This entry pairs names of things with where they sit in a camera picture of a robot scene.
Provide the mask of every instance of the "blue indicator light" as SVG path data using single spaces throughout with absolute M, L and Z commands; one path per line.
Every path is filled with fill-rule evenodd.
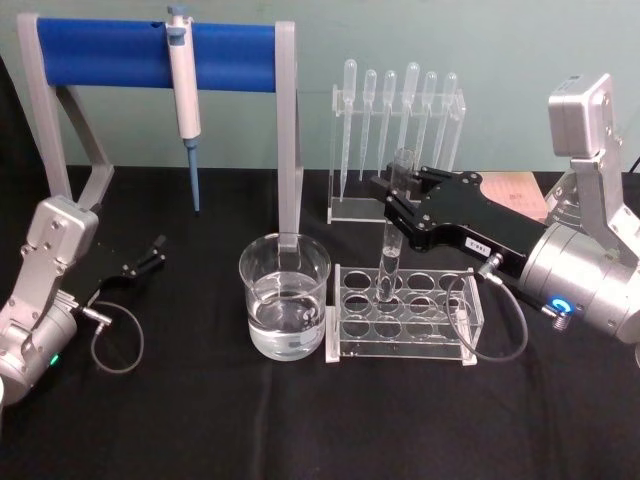
M 571 313 L 573 311 L 573 305 L 560 297 L 552 298 L 551 306 L 562 313 Z

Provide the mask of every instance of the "micropipette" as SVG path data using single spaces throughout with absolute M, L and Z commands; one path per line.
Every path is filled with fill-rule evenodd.
M 440 123 L 438 124 L 438 133 L 436 134 L 436 144 L 433 148 L 433 167 L 438 168 L 438 162 L 440 160 L 440 150 L 442 149 L 442 140 L 444 139 L 444 130 L 447 126 L 447 117 L 449 116 L 449 107 L 453 102 L 453 96 L 458 86 L 458 77 L 455 73 L 451 72 L 444 80 L 444 87 L 442 89 L 442 109 L 440 111 Z
M 196 146 L 200 136 L 200 112 L 198 109 L 198 85 L 196 84 L 196 64 L 193 56 L 191 26 L 193 18 L 185 15 L 186 9 L 173 5 L 168 9 L 171 21 L 167 22 L 167 43 L 171 62 L 171 78 L 176 100 L 176 115 L 180 137 L 187 147 L 191 194 L 196 215 L 200 212 L 200 191 L 198 187 L 198 163 Z
M 340 163 L 340 201 L 347 184 L 347 170 L 349 168 L 349 140 L 351 137 L 351 115 L 353 101 L 356 99 L 356 75 L 358 65 L 353 59 L 344 62 L 344 78 L 342 85 L 342 100 L 344 101 L 344 128 L 342 131 L 342 161 Z
M 384 74 L 384 85 L 382 86 L 382 124 L 380 125 L 380 139 L 378 141 L 378 176 L 382 170 L 384 161 L 384 149 L 387 145 L 387 131 L 389 130 L 389 117 L 391 117 L 391 107 L 393 97 L 396 94 L 396 72 L 388 70 Z
M 418 76 L 420 75 L 420 65 L 411 62 L 407 65 L 407 72 L 404 75 L 404 87 L 402 89 L 402 117 L 400 118 L 400 134 L 398 135 L 398 149 L 404 148 L 407 139 L 407 126 L 409 125 L 409 113 L 411 105 L 416 95 L 418 86 Z
M 436 72 L 428 72 L 424 77 L 424 87 L 422 88 L 422 112 L 423 116 L 420 118 L 418 124 L 418 138 L 416 139 L 416 165 L 415 169 L 420 168 L 420 157 L 422 156 L 422 145 L 424 144 L 424 136 L 427 132 L 427 122 L 431 115 L 431 105 L 433 104 L 433 97 L 436 93 L 436 85 L 438 83 L 438 75 Z
M 377 78 L 378 75 L 376 74 L 375 70 L 367 70 L 367 73 L 364 74 L 364 89 L 362 91 L 364 113 L 362 116 L 362 134 L 360 135 L 360 181 L 362 181 L 364 161 L 367 158 L 367 143 L 369 142 L 369 122 L 371 121 L 373 99 L 376 96 Z

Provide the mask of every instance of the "screw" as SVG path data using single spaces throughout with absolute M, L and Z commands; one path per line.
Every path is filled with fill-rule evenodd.
M 560 314 L 553 321 L 553 329 L 558 332 L 564 332 L 569 326 L 570 321 L 571 321 L 571 316 Z

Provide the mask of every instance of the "silver robotic arm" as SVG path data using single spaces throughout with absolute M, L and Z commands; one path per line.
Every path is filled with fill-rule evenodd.
M 549 99 L 549 118 L 554 152 L 571 157 L 569 182 L 588 235 L 553 223 L 530 254 L 519 288 L 546 301 L 562 298 L 573 316 L 638 344 L 640 220 L 622 198 L 611 76 L 567 79 Z
M 91 245 L 98 217 L 58 195 L 38 205 L 20 249 L 23 265 L 0 311 L 0 378 L 5 403 L 22 399 L 76 332 L 74 298 L 59 289 Z

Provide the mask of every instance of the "test tube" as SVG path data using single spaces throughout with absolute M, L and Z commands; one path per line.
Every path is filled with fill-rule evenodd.
M 409 188 L 409 174 L 413 168 L 414 154 L 405 148 L 396 151 L 392 167 L 389 186 L 398 196 L 406 196 Z M 382 254 L 378 268 L 376 298 L 380 302 L 390 301 L 395 294 L 400 252 L 404 235 L 390 221 L 384 225 L 382 238 Z
M 447 126 L 447 117 L 449 116 L 449 107 L 453 102 L 453 96 L 456 93 L 456 87 L 458 86 L 458 76 L 451 72 L 444 80 L 444 87 L 442 88 L 442 109 L 440 111 L 440 123 L 438 124 L 438 133 L 436 134 L 436 144 L 433 148 L 433 167 L 438 166 L 440 159 L 440 150 L 442 149 L 442 140 L 444 139 L 444 129 Z

